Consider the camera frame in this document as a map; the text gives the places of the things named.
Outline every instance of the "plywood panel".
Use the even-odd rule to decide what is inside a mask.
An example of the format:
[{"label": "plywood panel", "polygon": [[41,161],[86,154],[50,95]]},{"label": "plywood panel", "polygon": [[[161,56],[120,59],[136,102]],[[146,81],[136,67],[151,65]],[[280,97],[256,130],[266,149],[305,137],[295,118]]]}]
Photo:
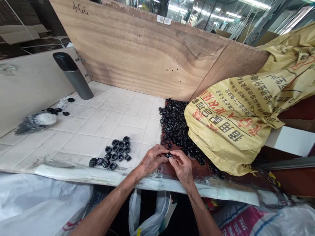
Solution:
[{"label": "plywood panel", "polygon": [[[189,100],[196,89],[203,91],[228,75],[258,71],[268,57],[188,25],[161,24],[157,15],[117,2],[50,2],[92,79],[121,88]],[[254,64],[252,54],[258,54]]]},{"label": "plywood panel", "polygon": [[[16,128],[24,117],[74,92],[53,59],[53,54],[60,51],[77,58],[74,48],[65,48],[0,62],[0,137]],[[82,63],[77,62],[77,65],[85,74]]]}]

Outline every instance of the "plastic bag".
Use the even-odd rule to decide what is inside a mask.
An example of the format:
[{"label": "plastic bag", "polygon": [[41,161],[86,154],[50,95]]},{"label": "plastic bag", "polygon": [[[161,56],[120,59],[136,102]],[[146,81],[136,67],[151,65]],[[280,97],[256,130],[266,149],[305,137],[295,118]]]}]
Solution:
[{"label": "plastic bag", "polygon": [[15,134],[34,133],[46,129],[57,122],[57,116],[48,111],[33,113],[24,118]]},{"label": "plastic bag", "polygon": [[229,202],[213,219],[223,235],[314,235],[315,210],[309,205],[280,209]]},{"label": "plastic bag", "polygon": [[167,191],[157,192],[156,212],[149,219],[139,226],[141,189],[134,189],[129,200],[129,232],[130,236],[159,235],[166,226],[163,226],[164,218],[167,215],[171,204],[171,194]]},{"label": "plastic bag", "polygon": [[278,115],[315,94],[314,37],[315,23],[279,36],[261,73],[218,82],[187,105],[189,137],[221,171],[253,173],[271,128],[284,125]]},{"label": "plastic bag", "polygon": [[69,219],[84,211],[92,189],[88,184],[38,175],[0,173],[0,235],[55,236]]}]

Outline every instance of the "metal bar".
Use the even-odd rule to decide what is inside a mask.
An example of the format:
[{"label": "metal bar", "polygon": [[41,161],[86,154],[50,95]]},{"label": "metal bar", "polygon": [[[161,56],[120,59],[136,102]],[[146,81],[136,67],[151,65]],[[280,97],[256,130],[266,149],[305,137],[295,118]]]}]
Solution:
[{"label": "metal bar", "polygon": [[210,20],[210,17],[211,17],[211,15],[212,15],[212,12],[213,12],[214,8],[216,7],[216,4],[217,4],[217,0],[214,2],[213,8],[212,8],[212,10],[211,10],[211,13],[210,13],[210,15],[209,15],[209,17],[208,17],[207,23],[206,23],[206,25],[204,26],[204,29],[203,29],[203,30],[206,30],[207,25],[208,25],[209,20]]},{"label": "metal bar", "polygon": [[279,169],[296,169],[315,167],[315,156],[301,157],[287,161],[278,161],[272,163],[264,163],[258,166],[260,169],[279,170]]},{"label": "metal bar", "polygon": [[198,21],[199,21],[199,19],[200,19],[201,12],[202,12],[202,10],[203,10],[203,7],[204,7],[204,4],[205,4],[205,3],[206,3],[206,0],[204,0],[204,2],[203,2],[203,5],[202,5],[202,8],[201,8],[201,11],[200,11],[200,13],[199,13],[199,15],[198,15],[198,17],[197,17],[196,22],[198,22]]}]

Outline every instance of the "clear plastic bag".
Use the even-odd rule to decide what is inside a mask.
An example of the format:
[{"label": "clear plastic bag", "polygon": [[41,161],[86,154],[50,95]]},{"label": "clear plastic bag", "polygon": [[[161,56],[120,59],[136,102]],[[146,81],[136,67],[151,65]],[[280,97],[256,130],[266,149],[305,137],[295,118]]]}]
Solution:
[{"label": "clear plastic bag", "polygon": [[57,116],[48,111],[33,113],[24,118],[23,122],[19,124],[17,130],[15,131],[15,134],[42,131],[56,122]]}]

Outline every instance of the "white tile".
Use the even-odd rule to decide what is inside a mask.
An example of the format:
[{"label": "white tile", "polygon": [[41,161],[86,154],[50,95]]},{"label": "white tile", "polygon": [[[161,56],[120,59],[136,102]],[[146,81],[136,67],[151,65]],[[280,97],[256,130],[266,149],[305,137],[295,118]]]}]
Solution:
[{"label": "white tile", "polygon": [[128,104],[112,102],[112,101],[105,101],[99,108],[104,110],[116,111],[124,113],[127,109]]},{"label": "white tile", "polygon": [[116,88],[113,93],[120,94],[120,95],[124,95],[124,93],[125,93],[126,91],[127,91],[127,90],[124,89],[124,88]]},{"label": "white tile", "polygon": [[163,108],[164,106],[165,106],[165,103],[163,104],[163,102],[160,102],[160,101],[153,102],[151,110],[150,110],[149,118],[160,120],[161,119],[161,115],[160,115],[160,112],[159,112],[158,109],[159,109],[159,107]]},{"label": "white tile", "polygon": [[131,114],[131,115],[137,115],[138,111],[140,109],[142,101],[143,101],[142,99],[133,98],[131,100],[129,106],[127,107],[125,113],[126,114]]},{"label": "white tile", "polygon": [[141,143],[143,134],[144,129],[131,126],[117,125],[116,129],[111,135],[111,138],[122,139],[124,136],[129,136],[132,142]]},{"label": "white tile", "polygon": [[81,166],[89,166],[90,160],[94,158],[92,156],[85,156],[85,155],[76,155],[76,154],[69,154],[58,152],[53,158],[52,161],[55,162],[64,162],[65,164],[79,164]]},{"label": "white tile", "polygon": [[145,128],[148,119],[145,117],[124,114],[119,122],[120,125]]},{"label": "white tile", "polygon": [[75,134],[60,150],[63,153],[99,157],[108,139]]},{"label": "white tile", "polygon": [[50,129],[76,133],[86,121],[87,119],[83,118],[58,115],[57,123]]},{"label": "white tile", "polygon": [[1,155],[1,159],[6,160],[5,164],[8,169],[14,169],[18,163],[22,162],[54,133],[55,131],[50,129],[32,133],[27,138],[21,140],[18,144],[3,153]]},{"label": "white tile", "polygon": [[133,97],[136,94],[136,92],[131,91],[131,90],[127,90],[124,95],[127,97]]},{"label": "white tile", "polygon": [[15,135],[14,132],[15,130],[0,138],[0,144],[15,145],[28,136],[28,134]]},{"label": "white tile", "polygon": [[143,144],[155,145],[157,143],[159,125],[160,122],[158,120],[148,119],[142,140]]},{"label": "white tile", "polygon": [[120,103],[124,103],[124,104],[130,104],[132,98],[131,98],[131,97],[124,96],[124,95],[112,93],[112,94],[109,96],[108,100],[109,100],[109,101],[113,101],[113,102],[120,102]]},{"label": "white tile", "polygon": [[152,107],[152,102],[143,100],[137,115],[148,118],[149,114],[150,114],[151,107]]},{"label": "white tile", "polygon": [[101,91],[98,95],[94,96],[91,100],[89,100],[86,106],[99,108],[109,96],[110,93]]},{"label": "white tile", "polygon": [[94,135],[97,129],[101,126],[103,121],[109,115],[109,111],[98,109],[79,129],[77,133],[86,134],[86,135]]},{"label": "white tile", "polygon": [[122,113],[111,111],[94,136],[110,138],[122,115]]},{"label": "white tile", "polygon": [[11,148],[11,145],[0,144],[0,155]]},{"label": "white tile", "polygon": [[153,99],[154,99],[154,96],[148,95],[148,94],[144,94],[144,93],[136,92],[135,98],[140,98],[140,99],[143,99],[143,100],[147,100],[147,101],[151,101],[151,102],[152,102]]},{"label": "white tile", "polygon": [[73,133],[56,131],[40,147],[32,152],[24,161],[19,163],[16,168],[20,170],[26,170],[37,161],[49,161],[69,141],[69,139],[73,135]]},{"label": "white tile", "polygon": [[114,92],[117,87],[107,85],[107,84],[102,84],[102,83],[97,83],[96,85],[93,86],[94,89],[105,91],[105,92]]},{"label": "white tile", "polygon": [[95,98],[95,96],[97,96],[97,95],[100,93],[99,90],[95,90],[95,89],[91,89],[91,91],[92,91],[92,93],[93,93],[93,95],[94,95],[93,98],[88,99],[88,100],[83,100],[82,98],[80,98],[79,95],[77,95],[76,97],[73,96],[73,98],[75,99],[75,101],[72,102],[71,104],[78,104],[78,105],[86,105],[86,104],[88,104],[92,99]]},{"label": "white tile", "polygon": [[94,85],[97,85],[97,84],[98,84],[98,82],[92,81],[92,80],[90,82],[88,82],[88,85],[90,88],[92,88]]},{"label": "white tile", "polygon": [[70,116],[88,119],[93,115],[96,109],[77,104],[69,104],[64,111],[69,112]]}]

